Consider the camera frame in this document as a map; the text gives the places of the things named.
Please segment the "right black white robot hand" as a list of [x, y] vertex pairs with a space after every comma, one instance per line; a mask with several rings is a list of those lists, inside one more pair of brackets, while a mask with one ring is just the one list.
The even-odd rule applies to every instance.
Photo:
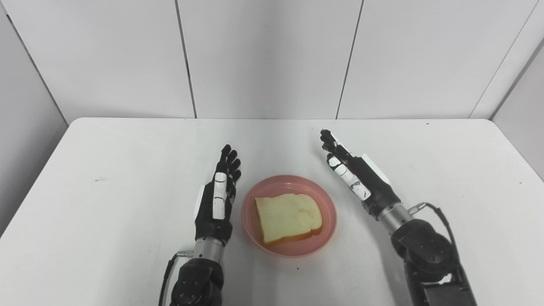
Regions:
[[352, 155], [332, 132], [320, 132], [322, 148], [327, 151], [326, 162], [361, 201], [369, 215], [379, 219], [386, 209], [401, 204], [385, 174], [367, 156]]

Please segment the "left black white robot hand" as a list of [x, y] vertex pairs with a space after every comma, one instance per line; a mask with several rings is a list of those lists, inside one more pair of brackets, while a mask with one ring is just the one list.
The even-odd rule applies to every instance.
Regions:
[[204, 186], [199, 210], [195, 218], [195, 240], [213, 238], [223, 246], [232, 235], [230, 221], [237, 194], [236, 184], [242, 173], [238, 153], [227, 144], [221, 150], [212, 180]]

